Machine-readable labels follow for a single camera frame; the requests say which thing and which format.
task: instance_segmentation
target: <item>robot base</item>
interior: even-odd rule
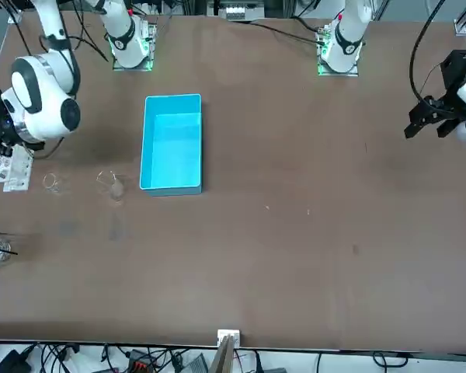
[[[321,55],[325,52],[326,45],[328,45],[332,39],[332,34],[329,28],[326,26],[324,29],[319,29],[316,35],[317,41],[325,42],[325,46],[318,45],[317,49],[317,62],[318,62],[318,75],[321,76],[359,76],[357,69],[357,61],[359,61],[359,54],[357,55],[356,64],[348,72],[336,72],[333,71],[325,61],[322,60]]]
[[[134,68],[124,68],[117,62],[116,58],[113,58],[112,69],[113,71],[152,71],[154,67],[154,56],[155,56],[155,40],[157,38],[157,25],[148,24],[148,39],[142,40],[144,49],[148,50],[148,56]],[[114,56],[113,45],[109,42],[110,50]]]

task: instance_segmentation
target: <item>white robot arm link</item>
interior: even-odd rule
[[[100,14],[113,47],[114,57],[124,68],[138,66],[150,50],[144,40],[148,38],[148,22],[139,16],[130,16],[123,0],[87,0]]]
[[[0,90],[0,154],[11,155],[15,144],[33,150],[74,131],[80,121],[72,99],[80,73],[55,0],[32,0],[49,46],[44,54],[17,58],[12,87]]]
[[[329,26],[332,39],[321,56],[333,71],[345,73],[356,64],[372,15],[370,0],[346,0],[341,19]]]

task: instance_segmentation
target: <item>white bracket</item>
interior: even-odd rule
[[[232,336],[235,340],[235,348],[240,348],[240,330],[233,329],[218,329],[217,330],[217,346],[221,344],[226,336]]]
[[[21,18],[23,17],[23,11],[22,10],[17,10],[17,12],[14,10],[14,9],[10,9],[10,11],[12,12],[12,14],[14,15],[14,17],[16,18],[16,22],[17,23],[20,23],[21,22]],[[9,25],[13,25],[15,22],[14,22],[14,19],[12,19],[11,16],[9,16],[9,19],[7,20],[7,23]]]
[[[457,25],[457,20],[454,20],[454,31],[456,32],[456,37],[465,37],[466,36],[466,26],[459,28]]]

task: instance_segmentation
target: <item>black wire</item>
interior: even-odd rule
[[[421,92],[423,91],[423,89],[425,88],[425,85],[426,85],[426,82],[428,82],[428,78],[429,76],[432,74],[432,72],[438,68],[440,65],[442,64],[442,62],[440,62],[439,64],[436,64],[435,66],[432,67],[432,69],[429,71],[428,75],[426,76],[426,79],[425,79],[425,82],[423,83],[423,85],[421,86],[421,89],[419,90],[419,94],[421,95]]]
[[[312,31],[313,33],[318,32],[315,27],[309,26],[301,17],[293,16],[291,18],[297,20],[298,22],[300,22],[302,24],[302,26],[305,27],[306,29],[308,29],[309,31]]]
[[[308,39],[307,37],[299,37],[298,35],[294,35],[292,33],[286,32],[286,31],[278,30],[278,29],[275,29],[274,27],[263,25],[261,23],[247,23],[247,24],[252,25],[252,26],[262,27],[263,29],[271,30],[271,31],[274,31],[275,33],[281,33],[282,35],[285,35],[287,37],[291,37],[291,38],[293,38],[295,40],[305,41],[305,42],[308,42],[308,43],[311,43],[311,44],[324,45],[324,43],[321,42],[321,41]]]
[[[121,347],[119,347],[119,346],[116,346],[116,349],[118,349],[119,351],[121,351],[121,353],[122,353],[125,357],[127,357],[128,359],[130,358],[131,352],[129,352],[129,351],[124,351],[124,350],[123,350]]]
[[[336,13],[336,16],[335,16],[335,18],[334,18],[333,20],[337,19],[338,16],[341,15],[341,14],[343,13],[344,10],[345,10],[345,8],[342,9],[340,12]]]
[[[137,11],[139,11],[143,16],[146,16],[147,13],[145,13],[143,10],[141,10],[140,8],[138,8],[136,5],[132,5],[131,6],[133,9],[136,9]]]
[[[45,363],[43,360],[43,357],[45,356],[45,350],[47,349],[47,345],[44,345],[43,348],[41,349],[41,357],[40,357],[40,362],[41,362],[41,368],[40,368],[40,373],[45,373]]]
[[[414,93],[414,96],[416,96],[416,98],[419,101],[423,101],[423,103],[427,105],[429,109],[431,109],[433,112],[442,114],[447,118],[452,118],[452,116],[455,115],[455,112],[449,111],[449,110],[438,109],[435,106],[430,105],[424,98],[421,97],[414,83],[414,60],[416,59],[416,52],[418,51],[419,43],[421,43],[421,40],[425,36],[425,33],[428,30],[429,25],[431,24],[431,22],[433,21],[433,18],[435,18],[436,14],[438,13],[442,5],[445,3],[445,1],[446,0],[440,0],[438,2],[435,9],[432,11],[432,14],[428,17],[427,21],[425,22],[425,25],[421,29],[421,32],[419,33],[418,38],[416,39],[416,42],[414,43],[414,47],[412,48],[412,53],[411,53],[411,61],[409,62],[409,82],[411,83],[411,89],[412,89],[412,92]]]
[[[254,354],[256,354],[256,373],[264,373],[263,364],[261,363],[261,357],[257,350],[254,350]]]
[[[75,0],[72,0],[72,7],[75,11],[77,11],[76,9],[76,4],[75,4]],[[80,24],[84,25],[85,24],[85,12],[83,12],[83,0],[81,0],[79,2],[79,11],[81,12],[81,19],[80,19]],[[81,28],[81,32],[79,33],[79,37],[80,39],[83,39],[83,33],[85,32],[85,28],[82,27]],[[81,40],[78,40],[78,45],[76,45],[75,47],[75,51],[79,48],[79,46],[81,45]]]
[[[186,353],[187,351],[189,351],[190,349],[187,348],[179,353],[176,354],[176,356],[181,356],[183,355],[184,353]],[[155,373],[159,373],[160,371],[162,371],[162,369],[164,369],[165,367],[167,367],[169,365],[169,363],[171,363],[172,359],[169,359],[167,363],[164,363],[163,365],[161,365],[160,369],[158,369],[157,371],[155,371]]]
[[[240,371],[243,373],[242,362],[240,361],[240,357],[238,356],[238,351],[235,350],[236,358],[238,359],[238,365],[240,365]]]
[[[383,360],[383,364],[377,360],[376,356],[379,356],[381,357],[381,359]],[[387,362],[387,359],[385,358],[385,355],[383,355],[382,352],[380,351],[374,351],[373,352],[373,361],[374,363],[380,367],[380,368],[383,368],[384,369],[384,373],[387,373],[387,370],[389,368],[403,368],[405,367],[408,363],[409,363],[409,357],[408,356],[404,356],[404,361],[401,363],[401,364],[389,364]]]
[[[64,351],[68,349],[68,347],[64,346],[64,348],[60,352],[57,350],[57,346],[55,347],[49,346],[49,348],[50,348],[50,351],[54,353],[54,357],[55,357],[54,362],[52,363],[52,369],[50,370],[50,373],[54,373],[55,361],[59,361],[59,364],[64,369],[64,373],[70,373],[69,369],[65,366],[64,362],[61,360],[61,354],[63,354]]]
[[[311,5],[314,4],[314,8],[312,10],[315,10],[319,3],[321,2],[321,0],[312,0],[311,2],[309,2],[309,4],[307,4],[307,6],[304,8],[304,10],[302,12],[300,12],[300,14],[297,16],[297,17],[302,17],[304,15],[304,13],[311,7]]]
[[[47,159],[47,158],[50,158],[57,151],[57,149],[59,149],[59,147],[61,146],[63,141],[64,141],[64,138],[59,138],[59,141],[57,141],[57,144],[55,144],[55,146],[47,154],[35,155],[34,158],[35,159]]]
[[[100,55],[102,56],[102,58],[108,62],[109,60],[107,60],[106,55],[105,55],[105,54],[100,50],[100,48],[96,45],[96,42],[92,39],[92,36],[89,34],[88,30],[86,29],[86,27],[85,27],[85,20],[84,20],[84,19],[81,19],[81,17],[79,16],[79,12],[78,12],[78,10],[76,9],[76,5],[75,5],[75,3],[74,3],[74,0],[73,0],[73,2],[72,2],[72,5],[73,5],[73,8],[74,8],[74,10],[75,10],[76,17],[78,17],[78,21],[79,21],[79,24],[81,25],[82,31],[83,31],[83,30],[85,31],[86,36],[89,38],[89,40],[92,42],[92,44],[89,44],[87,40],[84,40],[84,39],[81,38],[81,37],[70,36],[69,38],[70,38],[70,39],[80,40],[80,41],[85,41],[85,43],[87,43],[88,45],[90,45],[90,47],[92,47],[93,49],[95,49],[95,50],[98,52],[98,54],[100,54]]]
[[[76,39],[76,40],[79,40],[80,43],[87,43],[91,48],[93,48],[93,50],[98,53],[100,55],[101,58],[103,58],[104,60],[106,60],[107,62],[109,62],[109,60],[107,59],[106,55],[100,50],[100,48],[96,45],[96,44],[92,44],[90,43],[89,41],[87,41],[86,39],[82,39],[80,37],[77,37],[76,35],[71,35],[69,36],[69,39]]]
[[[322,354],[319,354],[318,356],[318,362],[316,363],[316,373],[319,373],[319,363],[321,363],[321,356]]]
[[[0,0],[0,5],[2,6],[3,9],[5,9],[7,11],[10,18],[12,18],[12,21],[14,21],[14,24],[16,25],[17,31],[19,32],[19,36],[21,37],[21,40],[23,41],[24,47],[26,48],[26,51],[28,52],[28,55],[30,56],[31,55],[30,47],[28,46],[28,43],[26,42],[26,39],[24,38],[23,31],[21,30],[21,27],[17,23],[16,17],[12,13],[12,11],[9,9],[9,7],[7,7],[7,6],[5,6],[3,4],[2,0]]]
[[[112,366],[111,362],[110,362],[110,357],[109,357],[109,345],[105,345],[103,347],[104,351],[106,352],[106,358],[107,358],[107,364],[109,365],[109,368],[110,370],[113,372],[113,373],[117,373],[118,371],[114,369],[114,367]]]

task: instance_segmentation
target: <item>floor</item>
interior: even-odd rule
[[[0,361],[2,358],[13,349],[18,352],[25,350],[29,345],[1,345],[0,346]],[[123,350],[131,350],[130,348],[122,347]],[[32,372],[39,372],[41,368],[40,356],[42,347],[36,347],[31,353],[28,363],[32,366]],[[109,365],[106,361],[100,362],[101,353],[103,347],[90,347],[83,346],[77,354],[69,354],[68,359],[65,362],[66,368],[71,373],[92,373],[97,371],[104,371],[109,369]],[[214,359],[214,350],[191,350],[183,354],[183,365],[187,365],[199,354],[203,354],[210,367]],[[260,352],[259,356],[263,365],[263,369],[284,368],[287,373],[316,373],[317,371],[317,360],[318,354],[308,353],[287,353],[287,352]],[[113,368],[119,368],[119,371],[124,371],[127,368],[127,359],[125,356],[118,351],[115,347],[109,349],[110,363]],[[239,350],[238,357],[242,363],[238,363],[238,359],[235,359],[232,373],[247,373],[255,371],[256,369],[256,358],[253,352],[247,350]],[[59,364],[57,362],[54,367],[52,363],[54,359],[51,358],[47,364],[45,364],[46,371],[60,371]],[[387,359],[388,364],[401,364],[403,359]],[[378,373],[383,372],[384,369],[378,367],[372,360],[371,357],[367,356],[348,356],[348,355],[331,355],[323,354],[319,372],[326,373]],[[397,368],[393,370],[397,373],[466,373],[466,362],[456,361],[436,361],[436,360],[423,360],[423,359],[411,359],[408,364],[403,368]],[[171,365],[164,368],[162,373],[172,373],[174,369]]]

